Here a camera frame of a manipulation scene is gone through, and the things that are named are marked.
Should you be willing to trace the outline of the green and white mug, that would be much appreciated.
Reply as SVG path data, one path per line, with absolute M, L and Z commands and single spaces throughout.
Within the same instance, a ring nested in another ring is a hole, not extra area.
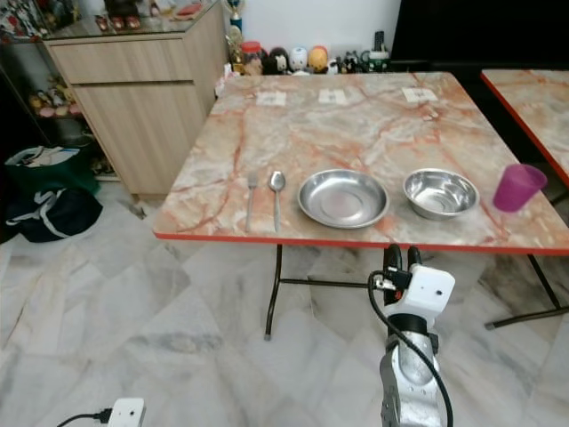
M 361 60 L 366 73 L 385 73 L 389 68 L 389 52 L 363 52 Z

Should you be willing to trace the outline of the marble table with red edge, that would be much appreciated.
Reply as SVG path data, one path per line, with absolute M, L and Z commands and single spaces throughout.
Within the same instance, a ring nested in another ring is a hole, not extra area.
M 489 68 L 480 76 L 569 186 L 569 69 Z

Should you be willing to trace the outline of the gold trophy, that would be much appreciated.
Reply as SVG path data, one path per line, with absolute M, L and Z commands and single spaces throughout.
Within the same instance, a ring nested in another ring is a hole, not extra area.
M 241 44 L 244 43 L 243 16 L 241 16 L 243 0 L 224 0 L 224 3 L 225 8 L 230 12 L 228 29 L 225 32 L 225 41 L 228 42 L 230 59 L 232 64 L 244 64 L 244 54 L 243 49 L 241 49 Z

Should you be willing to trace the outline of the purple plastic cup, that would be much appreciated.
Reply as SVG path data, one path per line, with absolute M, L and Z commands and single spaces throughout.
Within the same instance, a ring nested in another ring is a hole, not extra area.
M 494 192 L 493 205 L 504 213 L 523 210 L 548 183 L 545 173 L 532 165 L 516 164 L 505 167 Z

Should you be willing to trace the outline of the green shopping bag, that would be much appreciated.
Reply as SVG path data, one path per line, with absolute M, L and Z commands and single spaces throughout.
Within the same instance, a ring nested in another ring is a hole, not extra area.
M 100 189 L 89 155 L 80 148 L 25 148 L 4 161 L 4 171 L 25 194 L 53 189 L 84 189 L 97 194 Z

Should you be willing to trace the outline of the black metal table leg frame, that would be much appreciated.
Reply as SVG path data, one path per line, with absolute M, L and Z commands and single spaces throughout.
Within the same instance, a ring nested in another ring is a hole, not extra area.
M 538 320 L 538 318 L 553 318 L 569 314 L 569 306 L 562 305 L 558 300 L 556 292 L 554 292 L 552 285 L 549 284 L 548 278 L 546 278 L 536 257 L 533 256 L 533 254 L 528 254 L 527 257 L 530 265 L 532 265 L 533 272 L 537 274 L 538 280 L 541 282 L 541 287 L 545 290 L 546 296 L 548 296 L 554 309 L 538 310 L 538 312 L 524 314 L 524 316 L 502 318 L 501 320 L 488 322 L 488 324 L 485 325 L 486 330 L 494 330 L 497 328 L 503 328 L 504 326 L 521 324 L 521 322 Z
M 276 245 L 263 338 L 282 331 L 288 310 L 305 310 L 334 333 L 349 336 L 365 322 L 366 274 L 381 266 L 381 250 L 370 247 Z

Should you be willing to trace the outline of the shallow steel plate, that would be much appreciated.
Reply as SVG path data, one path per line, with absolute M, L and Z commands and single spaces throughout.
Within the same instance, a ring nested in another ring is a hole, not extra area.
M 300 186 L 297 203 L 309 219 L 326 227 L 370 227 L 388 211 L 388 192 L 373 176 L 348 168 L 310 175 Z

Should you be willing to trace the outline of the white round-head doll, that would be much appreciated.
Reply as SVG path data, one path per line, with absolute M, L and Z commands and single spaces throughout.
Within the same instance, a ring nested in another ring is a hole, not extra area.
M 296 46 L 289 53 L 289 69 L 294 75 L 308 74 L 309 50 L 304 46 Z

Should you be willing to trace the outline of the steel bowl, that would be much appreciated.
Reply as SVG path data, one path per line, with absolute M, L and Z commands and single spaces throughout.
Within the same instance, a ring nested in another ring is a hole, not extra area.
M 480 195 L 466 176 L 443 168 L 419 168 L 406 176 L 403 191 L 412 210 L 424 219 L 446 221 L 476 208 Z

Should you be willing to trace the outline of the red-lidded jar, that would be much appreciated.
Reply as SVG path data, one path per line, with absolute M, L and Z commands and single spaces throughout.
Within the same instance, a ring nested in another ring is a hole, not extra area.
M 240 44 L 241 56 L 243 56 L 244 75 L 261 75 L 263 74 L 263 49 L 260 42 L 245 41 Z

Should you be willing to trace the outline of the orange round-head doll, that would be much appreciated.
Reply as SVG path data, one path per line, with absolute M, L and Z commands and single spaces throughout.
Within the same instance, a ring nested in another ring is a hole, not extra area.
M 328 49 L 324 45 L 316 45 L 309 49 L 308 66 L 314 74 L 328 73 L 329 61 Z

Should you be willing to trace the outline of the steel fork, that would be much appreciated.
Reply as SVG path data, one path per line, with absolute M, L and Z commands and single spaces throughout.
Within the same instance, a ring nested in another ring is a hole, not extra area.
M 248 173 L 245 176 L 245 187 L 247 188 L 247 197 L 245 197 L 245 218 L 244 232 L 252 232 L 253 220 L 253 200 L 256 196 L 256 188 L 259 187 L 259 175 L 256 172 Z

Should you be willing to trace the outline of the black sports bag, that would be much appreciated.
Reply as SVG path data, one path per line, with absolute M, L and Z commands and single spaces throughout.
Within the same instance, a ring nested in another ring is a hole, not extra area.
M 53 243 L 85 233 L 99 219 L 103 206 L 81 188 L 40 191 L 5 199 L 1 206 L 3 240 L 22 235 L 29 243 Z

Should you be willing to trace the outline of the dark figurine on stand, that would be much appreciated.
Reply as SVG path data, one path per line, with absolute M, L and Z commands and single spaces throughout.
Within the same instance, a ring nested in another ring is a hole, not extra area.
M 138 2 L 140 0 L 103 0 L 107 18 L 116 31 L 141 28 Z

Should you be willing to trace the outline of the black television screen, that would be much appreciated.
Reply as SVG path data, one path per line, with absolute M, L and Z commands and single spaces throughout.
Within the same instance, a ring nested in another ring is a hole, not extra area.
M 393 60 L 569 66 L 569 0 L 401 0 Z

